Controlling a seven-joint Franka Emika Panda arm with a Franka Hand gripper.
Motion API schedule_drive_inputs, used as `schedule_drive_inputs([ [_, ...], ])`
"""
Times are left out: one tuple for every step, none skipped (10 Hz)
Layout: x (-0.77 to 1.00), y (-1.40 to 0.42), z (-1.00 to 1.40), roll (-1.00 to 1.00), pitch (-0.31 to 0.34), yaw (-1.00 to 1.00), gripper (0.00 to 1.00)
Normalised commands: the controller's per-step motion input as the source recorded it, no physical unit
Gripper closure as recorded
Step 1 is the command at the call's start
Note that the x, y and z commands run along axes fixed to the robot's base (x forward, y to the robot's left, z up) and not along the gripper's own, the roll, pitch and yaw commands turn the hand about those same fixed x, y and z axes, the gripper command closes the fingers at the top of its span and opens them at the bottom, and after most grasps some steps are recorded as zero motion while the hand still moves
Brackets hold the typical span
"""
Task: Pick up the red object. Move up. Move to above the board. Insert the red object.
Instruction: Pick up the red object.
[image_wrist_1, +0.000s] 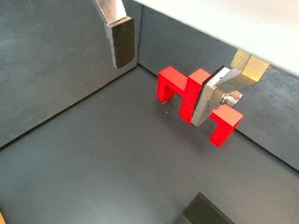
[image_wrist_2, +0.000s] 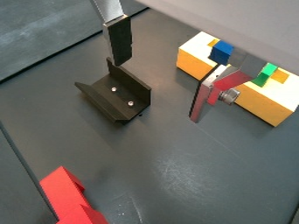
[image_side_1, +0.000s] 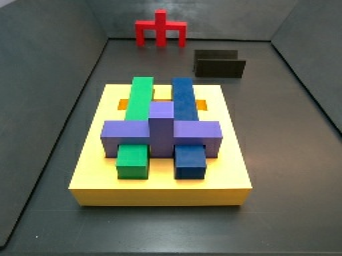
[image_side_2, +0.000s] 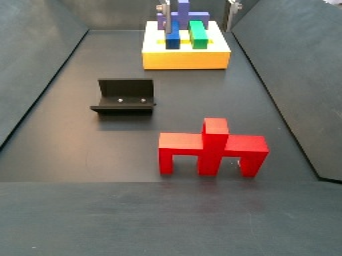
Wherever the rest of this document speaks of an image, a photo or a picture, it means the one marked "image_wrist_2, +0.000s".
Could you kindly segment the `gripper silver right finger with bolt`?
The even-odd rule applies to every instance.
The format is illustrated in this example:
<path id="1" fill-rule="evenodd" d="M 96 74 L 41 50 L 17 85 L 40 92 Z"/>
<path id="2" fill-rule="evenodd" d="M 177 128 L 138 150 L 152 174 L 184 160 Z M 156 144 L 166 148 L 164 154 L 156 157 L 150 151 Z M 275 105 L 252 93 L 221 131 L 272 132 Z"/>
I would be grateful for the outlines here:
<path id="1" fill-rule="evenodd" d="M 213 105 L 217 101 L 223 101 L 231 105 L 239 98 L 235 87 L 252 79 L 251 75 L 233 66 L 216 65 L 200 80 L 191 104 L 191 120 L 195 123 L 200 120 L 205 103 Z"/>

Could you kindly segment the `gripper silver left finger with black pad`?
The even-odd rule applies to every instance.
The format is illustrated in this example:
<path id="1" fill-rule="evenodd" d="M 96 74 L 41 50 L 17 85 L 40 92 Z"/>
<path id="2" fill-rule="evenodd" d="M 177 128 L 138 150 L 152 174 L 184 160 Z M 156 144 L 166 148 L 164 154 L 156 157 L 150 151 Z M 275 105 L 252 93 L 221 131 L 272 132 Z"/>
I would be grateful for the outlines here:
<path id="1" fill-rule="evenodd" d="M 132 58 L 130 17 L 124 13 L 118 0 L 89 0 L 106 37 L 110 58 L 118 67 Z"/>

